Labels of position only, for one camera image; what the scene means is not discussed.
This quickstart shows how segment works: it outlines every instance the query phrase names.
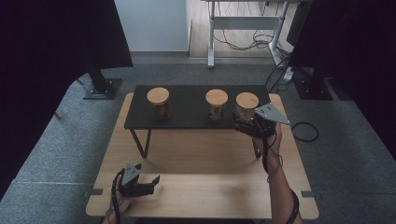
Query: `wooden table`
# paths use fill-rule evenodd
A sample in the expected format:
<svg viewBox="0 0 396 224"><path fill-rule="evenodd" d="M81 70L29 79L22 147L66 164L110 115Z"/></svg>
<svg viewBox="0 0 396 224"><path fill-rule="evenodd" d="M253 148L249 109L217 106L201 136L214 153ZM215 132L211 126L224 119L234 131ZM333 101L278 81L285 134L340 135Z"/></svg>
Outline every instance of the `wooden table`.
<svg viewBox="0 0 396 224"><path fill-rule="evenodd" d="M157 175L160 184L153 195L139 198L128 217L271 218L269 186L262 162L252 156L251 139L234 130L154 130L150 156L140 156L124 122L133 94L127 94L110 139L94 188L102 195L91 195L86 212L103 216L109 207L111 183L126 162L142 163L139 182L150 182ZM270 94L273 104L285 113L280 97ZM136 131L145 139L147 131ZM290 187L300 200L305 219L318 217L300 154L290 126L282 125L284 170Z"/></svg>

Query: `wooden lid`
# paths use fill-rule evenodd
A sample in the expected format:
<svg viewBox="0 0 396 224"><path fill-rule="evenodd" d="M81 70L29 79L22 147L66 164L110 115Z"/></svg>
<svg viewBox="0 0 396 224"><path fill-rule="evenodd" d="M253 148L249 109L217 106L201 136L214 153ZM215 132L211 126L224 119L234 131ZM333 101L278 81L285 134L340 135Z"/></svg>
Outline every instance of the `wooden lid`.
<svg viewBox="0 0 396 224"><path fill-rule="evenodd" d="M206 100L212 106L222 106L228 100L228 95L222 90L211 90L206 93Z"/></svg>
<svg viewBox="0 0 396 224"><path fill-rule="evenodd" d="M259 98L253 93L242 92L236 96L236 103L245 109L253 109L259 105Z"/></svg>
<svg viewBox="0 0 396 224"><path fill-rule="evenodd" d="M163 105L169 98L169 91L165 88L154 88L148 92L148 100L154 105Z"/></svg>

